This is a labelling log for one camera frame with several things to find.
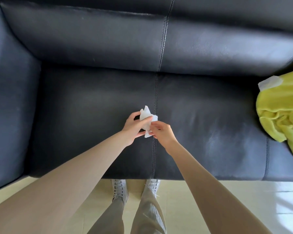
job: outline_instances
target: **white sneaker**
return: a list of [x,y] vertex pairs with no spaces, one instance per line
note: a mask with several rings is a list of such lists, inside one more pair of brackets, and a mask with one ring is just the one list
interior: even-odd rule
[[115,180],[111,179],[112,186],[114,189],[114,196],[113,200],[120,198],[124,204],[127,203],[128,200],[128,190],[127,190],[127,185],[126,185],[126,180]]
[[145,189],[149,188],[152,191],[152,193],[155,196],[155,198],[156,198],[156,192],[157,192],[159,186],[160,186],[160,180],[149,179],[149,180],[146,181],[144,191],[145,191]]

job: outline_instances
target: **person's right arm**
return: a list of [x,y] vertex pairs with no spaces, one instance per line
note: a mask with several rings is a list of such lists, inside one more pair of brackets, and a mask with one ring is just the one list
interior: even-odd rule
[[267,234],[268,228],[177,141],[170,125],[155,121],[154,137],[175,160],[211,234]]

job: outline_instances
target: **person's right hand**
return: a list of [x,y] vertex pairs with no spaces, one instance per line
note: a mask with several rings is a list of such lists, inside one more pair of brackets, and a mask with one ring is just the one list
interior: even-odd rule
[[170,125],[164,122],[151,122],[150,130],[154,133],[154,138],[156,138],[166,150],[175,142],[178,143]]

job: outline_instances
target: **gray pants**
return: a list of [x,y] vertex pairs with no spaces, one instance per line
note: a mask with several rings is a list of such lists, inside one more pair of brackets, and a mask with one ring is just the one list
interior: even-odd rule
[[[124,234],[124,203],[116,199],[96,221],[88,234]],[[144,189],[133,220],[131,234],[167,234],[162,210],[150,189]]]

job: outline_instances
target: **hand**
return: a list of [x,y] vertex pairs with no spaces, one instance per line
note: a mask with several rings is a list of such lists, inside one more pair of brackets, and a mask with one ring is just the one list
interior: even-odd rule
[[133,112],[132,114],[130,114],[129,118],[127,119],[124,125],[124,128],[121,130],[126,132],[127,135],[129,136],[129,142],[127,146],[131,145],[135,138],[144,135],[146,133],[145,131],[142,131],[142,132],[139,132],[139,131],[145,124],[150,123],[152,121],[153,116],[144,118],[141,121],[134,120],[134,118],[140,114],[141,112]]
[[151,122],[150,130],[152,130],[154,138],[156,138],[160,142],[160,144],[166,149],[166,151],[173,143],[178,143],[174,133],[172,132],[170,125],[164,122]]

